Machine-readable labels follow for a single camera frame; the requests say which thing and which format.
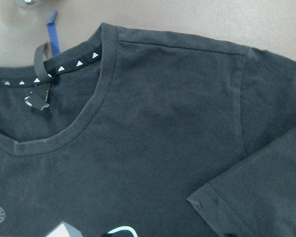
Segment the black printed t-shirt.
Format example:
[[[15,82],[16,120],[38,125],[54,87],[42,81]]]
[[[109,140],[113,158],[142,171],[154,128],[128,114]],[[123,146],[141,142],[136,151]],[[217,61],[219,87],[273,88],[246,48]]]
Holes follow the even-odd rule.
[[[102,23],[0,67],[0,237],[296,237],[296,61]]]

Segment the blue tape grid lines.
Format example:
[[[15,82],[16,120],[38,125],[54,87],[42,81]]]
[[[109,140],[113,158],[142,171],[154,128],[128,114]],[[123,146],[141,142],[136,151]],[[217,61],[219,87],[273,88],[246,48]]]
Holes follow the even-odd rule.
[[[50,39],[50,44],[51,44],[52,56],[56,56],[60,53],[58,33],[57,33],[56,24],[55,24],[57,14],[58,14],[58,12],[56,10],[53,11],[53,13],[50,15],[50,17],[46,23],[47,31],[48,31],[49,39]]]

